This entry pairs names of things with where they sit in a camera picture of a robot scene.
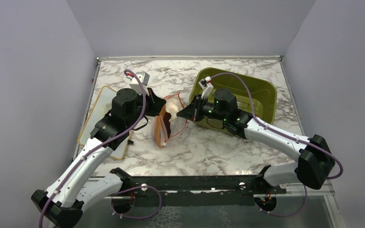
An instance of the olive green plastic bin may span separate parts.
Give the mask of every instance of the olive green plastic bin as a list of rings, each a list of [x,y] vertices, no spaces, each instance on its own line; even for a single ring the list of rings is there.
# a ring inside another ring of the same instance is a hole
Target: olive green plastic bin
[[[194,88],[192,89],[190,95],[190,101],[193,100],[194,96],[197,94],[202,94],[202,88],[198,84],[198,82],[207,77],[213,76],[215,74],[229,72],[225,70],[220,70],[216,68],[205,68],[198,73],[196,77]],[[265,122],[269,124],[273,124],[275,120],[275,110],[276,110],[276,98],[277,92],[274,85],[266,80],[241,75],[234,73],[239,76],[247,85],[248,89],[251,92],[252,100],[254,102],[255,115]],[[208,97],[209,102],[213,102],[213,93],[219,88],[228,88],[232,94],[234,94],[237,98],[237,105],[240,109],[251,113],[250,99],[247,95],[247,91],[244,86],[240,83],[238,79],[231,75],[221,75],[214,79],[212,79],[213,90]],[[209,119],[208,122],[211,126],[206,122],[207,118],[199,122],[195,122],[197,125],[210,128],[213,130],[228,132],[226,129],[222,130],[220,128],[223,127],[223,123],[220,120]]]

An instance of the white arm segment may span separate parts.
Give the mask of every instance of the white arm segment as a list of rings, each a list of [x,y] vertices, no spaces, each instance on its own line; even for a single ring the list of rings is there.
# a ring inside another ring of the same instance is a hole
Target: white arm segment
[[[278,151],[286,154],[291,159],[293,159],[295,162],[298,162],[298,157],[300,156],[299,150],[304,149],[306,147],[305,144],[297,143],[294,140],[286,139],[276,133],[273,133],[272,131],[268,130],[268,128],[273,128],[277,131],[280,131],[282,133],[285,133],[289,136],[299,138],[304,141],[308,141],[307,136],[302,135],[296,135],[287,131],[284,131],[280,128],[277,128],[272,125],[267,125],[267,128],[260,126],[254,118],[252,118],[248,123],[248,127],[244,129],[244,134],[247,139],[252,139],[259,141],[263,144],[266,144],[274,149],[277,149]]]
[[[102,142],[96,138],[88,139],[83,150],[79,153],[76,159],[72,162],[72,164],[67,168],[67,170],[55,181],[54,184],[47,188],[47,197],[50,197],[54,190],[58,187],[61,181],[65,178],[65,176],[70,172],[70,170],[74,167],[74,165],[89,152],[89,150],[98,146]],[[124,150],[125,147],[118,147],[117,150]],[[80,190],[86,181],[91,177],[96,168],[107,158],[113,150],[110,147],[101,147],[92,153],[86,160],[79,165],[79,167],[73,172],[70,178],[62,187],[61,191],[52,199],[53,202],[61,202],[62,207],[69,208],[75,203],[75,199],[78,196]]]
[[[85,212],[90,206],[104,199],[104,197],[119,192],[122,183],[117,175],[109,173],[101,180],[83,188],[76,197],[78,201],[84,202],[82,211]]]
[[[285,165],[271,166],[264,174],[264,180],[271,186],[280,184],[300,183],[295,173],[297,162]]]

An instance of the wire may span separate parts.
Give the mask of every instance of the wire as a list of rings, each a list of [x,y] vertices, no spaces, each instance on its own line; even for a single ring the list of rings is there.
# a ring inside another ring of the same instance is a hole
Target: wire
[[[213,126],[212,124],[210,124],[208,121],[209,121],[209,118],[206,118],[206,123],[207,123],[209,126],[211,126],[211,127],[213,127],[213,128],[216,128],[216,129],[224,129],[223,127],[215,127],[215,126]]]
[[[269,199],[271,198],[271,195],[272,194],[272,190],[271,191],[269,191],[269,193],[268,194],[266,194],[264,197],[267,197],[268,195],[269,195]]]
[[[136,128],[136,129],[133,129],[134,131],[139,131],[139,130],[141,130],[142,128],[144,128],[144,127],[146,127],[147,126],[147,124],[149,123],[149,120],[147,119],[147,117],[144,115],[144,118],[145,118],[145,120],[146,120],[146,123],[145,124],[143,124],[142,126],[140,126],[140,127],[138,127],[138,128]]]
[[[113,204],[111,204],[111,209],[113,210],[113,215],[118,215],[120,216],[120,218],[129,218],[129,219],[148,219],[150,217],[153,217],[154,215],[156,215],[157,213],[159,213],[160,209],[162,208],[162,196],[160,195],[159,190],[157,190],[156,188],[152,187],[152,186],[137,186],[137,187],[133,187],[124,191],[119,191],[116,194],[122,194],[122,193],[126,193],[135,189],[141,189],[141,188],[149,188],[149,189],[153,189],[156,191],[157,195],[159,196],[159,206],[157,207],[156,211],[153,212],[151,215],[148,216],[142,216],[142,217],[135,217],[135,216],[129,216],[129,215],[124,215],[124,214],[118,214],[114,207]]]
[[[250,98],[250,105],[251,105],[252,117],[255,119],[255,121],[256,121],[259,125],[261,125],[262,127],[266,127],[266,125],[265,125],[262,121],[260,121],[260,120],[259,120],[259,119],[255,116],[255,109],[254,109],[254,104],[253,104],[253,102],[252,102],[251,93],[250,93],[250,90],[248,89],[247,85],[245,84],[245,82],[244,82],[244,81],[243,81],[243,80],[242,80],[239,76],[237,76],[236,74],[228,73],[228,72],[226,72],[226,73],[219,73],[219,74],[215,74],[215,75],[211,76],[211,78],[213,79],[213,78],[218,77],[218,76],[221,76],[221,75],[232,75],[232,76],[235,76],[235,77],[236,77],[236,78],[237,78],[237,79],[238,79],[238,80],[239,80],[239,81],[243,84],[244,88],[246,89],[246,91],[247,91],[247,93],[248,93],[248,97]],[[282,132],[280,132],[280,131],[278,131],[278,130],[275,130],[275,129],[273,129],[273,128],[268,128],[268,130],[270,130],[270,131],[272,131],[273,133],[276,133],[276,134],[278,134],[278,135],[280,135],[280,136],[283,136],[283,137],[285,137],[285,138],[287,138],[287,139],[290,139],[290,140],[293,140],[293,141],[296,141],[296,140],[297,140],[295,137],[292,137],[292,136],[290,136],[290,135],[287,135],[287,134],[285,134],[285,133],[282,133]],[[328,178],[327,178],[328,180],[336,179],[336,178],[338,178],[338,177],[342,176],[342,174],[344,173],[344,167],[343,167],[342,163],[338,160],[338,158],[336,158],[336,157],[335,157],[334,155],[332,155],[330,152],[328,152],[328,151],[326,151],[326,150],[322,149],[321,147],[316,146],[316,145],[314,145],[314,144],[312,144],[312,143],[310,143],[310,142],[307,142],[307,141],[304,141],[304,140],[298,140],[298,142],[303,143],[303,144],[306,144],[307,146],[311,146],[311,147],[313,147],[313,148],[315,148],[315,149],[317,149],[317,150],[321,151],[321,152],[322,152],[322,153],[324,153],[325,155],[327,155],[327,156],[331,157],[332,159],[334,159],[336,163],[338,163],[338,166],[339,166],[339,173],[338,173],[337,175],[335,175],[335,176],[328,177]]]
[[[305,197],[304,197],[304,201],[303,201],[303,205],[301,205],[301,207],[297,210],[297,211],[295,211],[295,212],[293,212],[293,213],[290,213],[290,214],[286,214],[286,215],[281,215],[281,214],[275,214],[275,213],[273,213],[273,212],[270,212],[270,211],[266,211],[266,210],[264,210],[264,209],[262,209],[258,204],[255,204],[255,205],[257,205],[257,207],[259,208],[259,210],[262,212],[262,213],[265,213],[265,214],[267,214],[267,215],[272,215],[272,216],[276,216],[276,217],[290,217],[290,216],[294,216],[294,215],[296,215],[296,214],[298,214],[298,213],[300,213],[300,212],[302,212],[303,210],[304,210],[304,208],[305,208],[305,206],[306,206],[306,204],[307,204],[307,201],[308,201],[308,194],[307,194],[307,188],[306,188],[306,186],[305,185],[303,185],[303,187],[304,187],[304,194],[305,194]]]
[[[133,191],[131,192],[131,196],[129,197],[129,204],[132,204],[132,202],[135,202]]]
[[[106,141],[104,141],[102,144],[96,146],[95,148],[93,148],[92,150],[90,150],[89,152],[86,153],[86,155],[82,156],[82,158],[84,159],[80,159],[79,161],[77,161],[77,163],[72,167],[72,169],[69,171],[69,173],[65,176],[65,178],[62,180],[62,182],[58,185],[58,187],[54,190],[54,192],[52,193],[52,195],[49,197],[49,199],[47,200],[47,202],[44,204],[43,209],[41,210],[41,214],[40,214],[40,218],[38,220],[38,227],[39,228],[43,228],[43,219],[44,219],[44,215],[47,211],[47,208],[50,204],[50,202],[52,201],[52,199],[60,193],[61,188],[64,186],[64,184],[67,182],[67,180],[72,176],[72,174],[75,172],[75,170],[79,167],[80,164],[82,164],[92,153],[94,153],[96,150],[98,150],[99,148],[111,143],[112,141],[120,138],[121,136],[124,136],[125,134],[129,133],[134,127],[136,127],[136,125],[138,125],[139,121],[142,119],[142,117],[144,116],[144,111],[146,108],[146,92],[144,89],[144,86],[142,84],[142,82],[139,80],[138,76],[131,70],[125,70],[124,71],[125,75],[129,75],[131,74],[134,78],[136,78],[139,87],[141,88],[141,92],[142,92],[142,98],[143,98],[143,104],[142,104],[142,111],[141,114],[139,115],[138,119],[136,120],[136,122],[130,126],[128,129],[126,129],[125,131],[123,131],[122,133],[116,135],[115,137],[108,139]]]

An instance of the white wall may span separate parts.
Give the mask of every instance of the white wall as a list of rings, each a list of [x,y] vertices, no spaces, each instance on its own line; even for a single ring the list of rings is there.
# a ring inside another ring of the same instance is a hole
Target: white wall
[[[37,227],[30,197],[71,162],[95,65],[65,0],[0,1],[0,228]]]
[[[316,0],[283,63],[306,133],[345,166],[334,181],[345,225],[365,227],[365,0]]]
[[[314,0],[67,0],[96,55],[284,55]]]

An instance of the clear plastic bag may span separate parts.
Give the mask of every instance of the clear plastic bag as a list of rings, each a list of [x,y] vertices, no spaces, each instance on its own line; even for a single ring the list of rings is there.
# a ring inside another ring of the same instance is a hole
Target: clear plastic bag
[[[158,147],[164,147],[167,141],[180,134],[187,125],[187,120],[177,117],[176,114],[184,108],[180,93],[164,98],[166,104],[160,115],[153,121],[152,138]]]

